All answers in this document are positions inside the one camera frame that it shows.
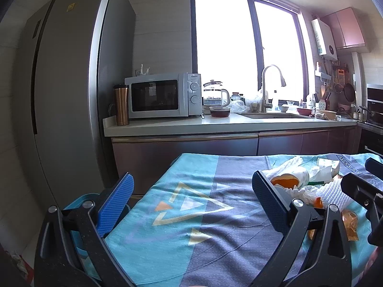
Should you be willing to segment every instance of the sticker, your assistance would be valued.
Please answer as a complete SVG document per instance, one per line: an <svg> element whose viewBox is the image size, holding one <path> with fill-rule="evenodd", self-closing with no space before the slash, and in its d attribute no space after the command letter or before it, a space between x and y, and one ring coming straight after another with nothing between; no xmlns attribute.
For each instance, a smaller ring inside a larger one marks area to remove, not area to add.
<svg viewBox="0 0 383 287"><path fill-rule="evenodd" d="M68 5L67 12L70 12L72 9L74 9L76 3L72 3Z"/></svg>
<svg viewBox="0 0 383 287"><path fill-rule="evenodd" d="M156 82L150 82L149 83L149 96L155 96L155 95L157 95Z"/></svg>

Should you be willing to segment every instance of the microwave knob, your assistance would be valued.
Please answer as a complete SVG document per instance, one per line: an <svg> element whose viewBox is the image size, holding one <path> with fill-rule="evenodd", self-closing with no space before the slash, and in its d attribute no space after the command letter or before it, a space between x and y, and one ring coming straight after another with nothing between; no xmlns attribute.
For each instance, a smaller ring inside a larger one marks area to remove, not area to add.
<svg viewBox="0 0 383 287"><path fill-rule="evenodd" d="M198 91L198 89L200 88L200 86L198 85L197 82L193 82L190 84L190 89L195 92L195 91Z"/></svg>
<svg viewBox="0 0 383 287"><path fill-rule="evenodd" d="M191 103L192 104L197 104L197 103L199 103L200 102L200 98L198 97L198 96L192 96L191 98L190 98L190 101L191 101Z"/></svg>

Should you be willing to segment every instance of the stainless steel refrigerator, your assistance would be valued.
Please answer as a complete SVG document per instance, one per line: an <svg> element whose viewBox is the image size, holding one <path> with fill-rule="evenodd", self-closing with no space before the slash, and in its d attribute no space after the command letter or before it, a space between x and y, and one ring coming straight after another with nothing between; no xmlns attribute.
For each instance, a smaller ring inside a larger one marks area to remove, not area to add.
<svg viewBox="0 0 383 287"><path fill-rule="evenodd" d="M26 23L14 68L19 156L41 208L63 208L118 179L102 119L132 75L128 0L52 0Z"/></svg>

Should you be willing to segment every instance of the bright window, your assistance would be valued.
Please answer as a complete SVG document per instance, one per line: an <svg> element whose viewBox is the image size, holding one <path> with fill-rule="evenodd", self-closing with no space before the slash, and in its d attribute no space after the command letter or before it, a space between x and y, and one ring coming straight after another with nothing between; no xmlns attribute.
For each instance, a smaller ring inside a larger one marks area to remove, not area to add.
<svg viewBox="0 0 383 287"><path fill-rule="evenodd" d="M267 91L277 90L280 100L307 95L297 14L259 0L195 0L194 32L193 72L202 83L222 81L246 98L260 88L263 68L277 65L287 85L281 88L279 72L269 68Z"/></svg>

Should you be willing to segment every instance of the kitchen faucet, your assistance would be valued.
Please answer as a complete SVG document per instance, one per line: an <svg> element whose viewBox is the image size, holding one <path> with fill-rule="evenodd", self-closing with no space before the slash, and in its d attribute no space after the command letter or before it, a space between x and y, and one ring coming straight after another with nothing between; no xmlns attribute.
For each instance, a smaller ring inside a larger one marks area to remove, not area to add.
<svg viewBox="0 0 383 287"><path fill-rule="evenodd" d="M275 67L278 69L279 75L281 77L281 87L286 86L285 78L283 77L282 72L278 66L270 65L270 66L267 66L263 69L263 71L262 71L262 100L261 100L261 107L260 107L261 112L267 112L267 108L272 108L272 105L269 103L268 100L266 100L266 89L265 89L265 73L266 73L266 70L269 69L270 67Z"/></svg>

